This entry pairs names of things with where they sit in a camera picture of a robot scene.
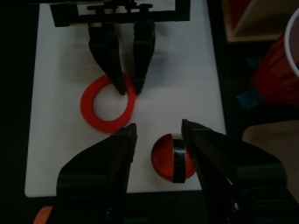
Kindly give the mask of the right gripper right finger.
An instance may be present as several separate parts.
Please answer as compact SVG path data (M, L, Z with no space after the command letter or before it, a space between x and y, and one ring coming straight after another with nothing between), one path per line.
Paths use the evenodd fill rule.
M286 189L279 159L250 143L182 121L196 167L208 224L299 224L299 204Z

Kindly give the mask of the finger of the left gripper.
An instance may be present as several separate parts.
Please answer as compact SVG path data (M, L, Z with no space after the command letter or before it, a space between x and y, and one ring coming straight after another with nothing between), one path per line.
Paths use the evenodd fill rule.
M116 91L124 95L127 86L123 78L119 56L119 42L115 33L115 26L104 24L88 28L88 48L99 67L105 73L108 80L115 86Z
M155 22L139 20L135 22L135 92L142 93L146 84L146 76L155 53Z

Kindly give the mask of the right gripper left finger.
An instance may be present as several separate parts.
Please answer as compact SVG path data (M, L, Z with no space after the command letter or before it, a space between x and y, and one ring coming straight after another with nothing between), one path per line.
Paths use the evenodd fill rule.
M47 224L123 224L135 148L130 124L63 166Z

